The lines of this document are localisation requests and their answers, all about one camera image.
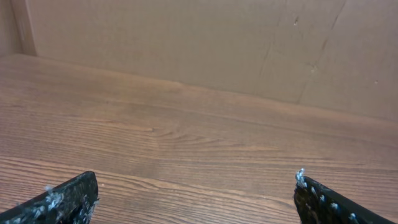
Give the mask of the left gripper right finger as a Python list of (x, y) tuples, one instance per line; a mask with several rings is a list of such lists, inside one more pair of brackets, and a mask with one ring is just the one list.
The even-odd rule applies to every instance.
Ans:
[(302, 224), (394, 224), (304, 172), (296, 172), (294, 190), (294, 204)]

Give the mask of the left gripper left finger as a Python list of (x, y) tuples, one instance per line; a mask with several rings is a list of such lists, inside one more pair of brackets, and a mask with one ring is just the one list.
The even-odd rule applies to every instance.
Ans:
[(98, 182), (86, 171), (1, 213), (1, 224), (89, 224), (98, 203)]

